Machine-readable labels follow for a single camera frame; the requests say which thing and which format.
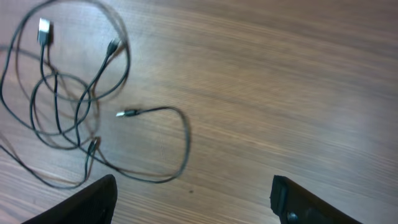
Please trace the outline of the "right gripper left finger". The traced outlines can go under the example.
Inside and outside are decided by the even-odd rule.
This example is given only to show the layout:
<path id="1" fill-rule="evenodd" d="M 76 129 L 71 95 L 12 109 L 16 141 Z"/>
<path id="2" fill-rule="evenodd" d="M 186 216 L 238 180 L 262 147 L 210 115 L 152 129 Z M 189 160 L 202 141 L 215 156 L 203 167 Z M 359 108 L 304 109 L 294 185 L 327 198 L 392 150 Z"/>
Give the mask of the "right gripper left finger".
<path id="1" fill-rule="evenodd" d="M 118 199 L 118 187 L 108 174 L 24 224 L 110 224 Z"/>

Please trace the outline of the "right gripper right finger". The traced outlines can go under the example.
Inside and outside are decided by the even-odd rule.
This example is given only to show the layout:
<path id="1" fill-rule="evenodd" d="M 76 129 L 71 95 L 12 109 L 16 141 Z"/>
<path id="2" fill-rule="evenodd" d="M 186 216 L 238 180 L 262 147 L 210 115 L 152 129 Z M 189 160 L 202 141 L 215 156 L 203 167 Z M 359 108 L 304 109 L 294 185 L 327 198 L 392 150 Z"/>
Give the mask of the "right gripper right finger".
<path id="1" fill-rule="evenodd" d="M 360 224 L 288 177 L 275 175 L 271 210 L 281 224 Z"/>

